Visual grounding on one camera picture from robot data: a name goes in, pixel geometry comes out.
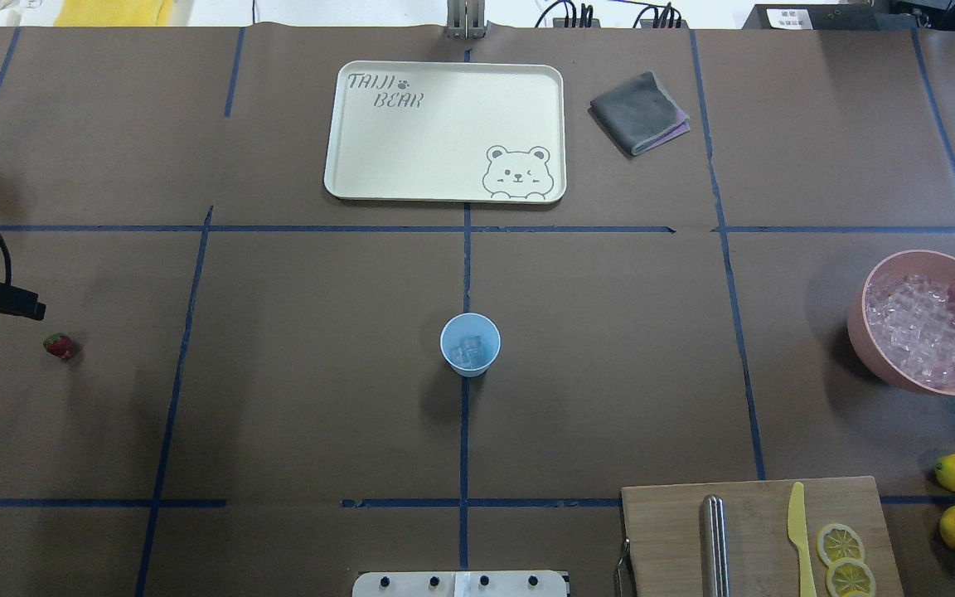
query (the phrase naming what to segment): gray cloth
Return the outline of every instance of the gray cloth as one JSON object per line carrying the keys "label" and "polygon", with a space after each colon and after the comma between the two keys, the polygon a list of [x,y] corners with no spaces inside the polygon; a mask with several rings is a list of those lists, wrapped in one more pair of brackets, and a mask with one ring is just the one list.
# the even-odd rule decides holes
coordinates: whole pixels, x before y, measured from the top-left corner
{"label": "gray cloth", "polygon": [[632,155],[691,131],[691,117],[649,71],[592,99],[591,105],[615,143]]}

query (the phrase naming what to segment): bear ear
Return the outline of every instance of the bear ear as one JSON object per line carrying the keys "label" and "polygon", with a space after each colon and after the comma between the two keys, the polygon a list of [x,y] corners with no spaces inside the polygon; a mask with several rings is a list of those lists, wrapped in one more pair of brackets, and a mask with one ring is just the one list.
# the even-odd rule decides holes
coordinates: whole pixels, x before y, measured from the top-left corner
{"label": "bear ear", "polygon": [[539,146],[531,148],[530,155],[534,156],[534,158],[541,160],[542,162],[547,162],[547,160],[550,159],[550,153],[547,152],[545,148],[542,148]]}

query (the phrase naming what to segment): pink bowl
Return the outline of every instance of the pink bowl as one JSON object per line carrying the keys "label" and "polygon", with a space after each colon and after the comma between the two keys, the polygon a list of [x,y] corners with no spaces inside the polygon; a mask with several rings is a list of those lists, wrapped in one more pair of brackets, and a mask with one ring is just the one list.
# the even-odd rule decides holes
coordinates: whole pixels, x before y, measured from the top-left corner
{"label": "pink bowl", "polygon": [[955,388],[944,390],[928,388],[928,386],[913,381],[912,378],[905,375],[880,351],[878,345],[875,344],[875,337],[872,337],[871,329],[868,328],[868,321],[865,318],[865,294],[868,292],[868,283],[883,274],[904,279],[907,274],[917,273],[925,274],[928,279],[950,284],[950,294],[953,302],[955,302],[955,257],[935,252],[935,250],[903,250],[901,253],[895,253],[887,257],[886,260],[880,261],[868,274],[868,277],[865,277],[865,282],[860,287],[860,293],[857,294],[857,300],[853,302],[853,306],[850,308],[849,318],[846,319],[850,342],[865,366],[868,366],[872,373],[875,373],[892,386],[898,386],[919,394],[955,396]]}

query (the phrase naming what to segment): lemon slice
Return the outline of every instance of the lemon slice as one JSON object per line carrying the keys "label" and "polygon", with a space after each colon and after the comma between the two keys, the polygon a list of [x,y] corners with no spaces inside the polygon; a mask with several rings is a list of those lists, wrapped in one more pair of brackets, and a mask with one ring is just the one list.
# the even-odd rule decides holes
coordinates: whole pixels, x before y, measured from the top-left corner
{"label": "lemon slice", "polygon": [[875,597],[875,577],[871,568],[861,560],[844,558],[827,568],[827,593],[832,597],[846,597],[849,593]]}
{"label": "lemon slice", "polygon": [[830,568],[834,562],[844,558],[864,562],[865,544],[856,531],[835,522],[816,533],[816,552],[823,564]]}

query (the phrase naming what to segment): yellow cloth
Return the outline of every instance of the yellow cloth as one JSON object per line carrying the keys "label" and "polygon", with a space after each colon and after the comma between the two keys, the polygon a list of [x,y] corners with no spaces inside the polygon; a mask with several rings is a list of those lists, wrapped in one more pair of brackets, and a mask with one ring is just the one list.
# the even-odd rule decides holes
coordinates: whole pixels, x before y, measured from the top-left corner
{"label": "yellow cloth", "polygon": [[65,0],[56,27],[166,26],[173,0]]}

